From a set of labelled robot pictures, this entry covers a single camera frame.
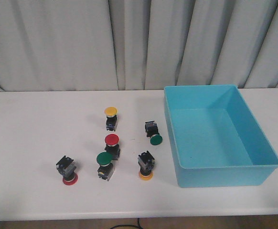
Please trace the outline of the yellow button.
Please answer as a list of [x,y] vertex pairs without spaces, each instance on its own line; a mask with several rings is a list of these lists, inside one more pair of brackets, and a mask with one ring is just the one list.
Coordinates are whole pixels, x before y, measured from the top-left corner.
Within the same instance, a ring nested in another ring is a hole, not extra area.
[[118,124],[118,110],[116,107],[107,107],[104,110],[104,113],[106,115],[106,130],[107,131],[116,131],[117,124]]
[[138,164],[140,166],[139,170],[139,177],[144,180],[148,181],[153,177],[153,169],[155,167],[155,158],[149,152],[143,152],[138,155]]

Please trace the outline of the red button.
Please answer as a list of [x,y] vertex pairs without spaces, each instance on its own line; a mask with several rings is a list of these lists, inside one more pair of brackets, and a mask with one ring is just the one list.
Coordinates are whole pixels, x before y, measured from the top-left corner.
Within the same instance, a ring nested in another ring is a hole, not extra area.
[[110,153],[113,160],[119,160],[120,157],[120,145],[119,137],[116,134],[109,134],[105,137],[105,151]]
[[62,182],[71,186],[74,185],[78,181],[78,175],[75,172],[76,165],[74,164],[74,160],[68,156],[63,156],[57,163],[56,169],[59,174],[62,176]]

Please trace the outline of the green button lying near box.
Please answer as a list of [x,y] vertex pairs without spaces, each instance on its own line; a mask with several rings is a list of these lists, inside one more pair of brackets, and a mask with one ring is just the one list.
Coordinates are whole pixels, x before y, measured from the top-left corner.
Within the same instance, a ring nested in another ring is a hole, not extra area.
[[150,138],[150,143],[157,146],[162,143],[163,138],[159,133],[158,125],[155,121],[145,122],[146,136]]

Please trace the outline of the light blue plastic box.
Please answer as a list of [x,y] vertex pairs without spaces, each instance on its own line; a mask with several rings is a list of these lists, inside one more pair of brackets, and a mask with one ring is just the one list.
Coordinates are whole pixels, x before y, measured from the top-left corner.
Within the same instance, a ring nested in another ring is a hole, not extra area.
[[164,112],[182,188],[258,186],[278,168],[235,85],[166,86]]

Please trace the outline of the yellow button upside down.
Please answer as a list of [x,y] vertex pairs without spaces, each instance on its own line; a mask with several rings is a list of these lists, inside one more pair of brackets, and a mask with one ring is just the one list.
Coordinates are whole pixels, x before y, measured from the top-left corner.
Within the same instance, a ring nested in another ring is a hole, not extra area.
[[155,167],[155,158],[149,152],[143,152],[138,155],[138,164],[140,166],[139,170],[139,177],[144,180],[148,181],[153,177],[153,169]]

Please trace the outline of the green button upright front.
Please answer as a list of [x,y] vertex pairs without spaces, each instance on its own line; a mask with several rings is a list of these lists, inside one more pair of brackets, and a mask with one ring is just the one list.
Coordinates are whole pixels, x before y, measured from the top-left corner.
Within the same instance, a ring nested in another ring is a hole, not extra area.
[[99,153],[96,157],[96,161],[99,164],[97,170],[98,177],[100,179],[109,181],[115,171],[115,166],[112,163],[113,157],[108,152]]

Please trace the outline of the red button upside down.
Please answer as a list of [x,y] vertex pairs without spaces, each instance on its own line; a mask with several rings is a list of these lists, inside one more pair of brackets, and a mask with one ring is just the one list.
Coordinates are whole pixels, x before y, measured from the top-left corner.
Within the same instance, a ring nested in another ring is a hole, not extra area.
[[57,163],[56,169],[59,174],[62,176],[62,182],[71,186],[74,185],[78,181],[78,175],[75,172],[76,165],[74,164],[74,160],[68,156],[63,156]]

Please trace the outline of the grey pleated curtain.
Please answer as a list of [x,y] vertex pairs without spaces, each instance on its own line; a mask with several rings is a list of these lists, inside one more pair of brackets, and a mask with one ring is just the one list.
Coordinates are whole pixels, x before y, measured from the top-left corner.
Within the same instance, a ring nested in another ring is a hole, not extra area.
[[278,88],[278,0],[0,0],[0,91]]

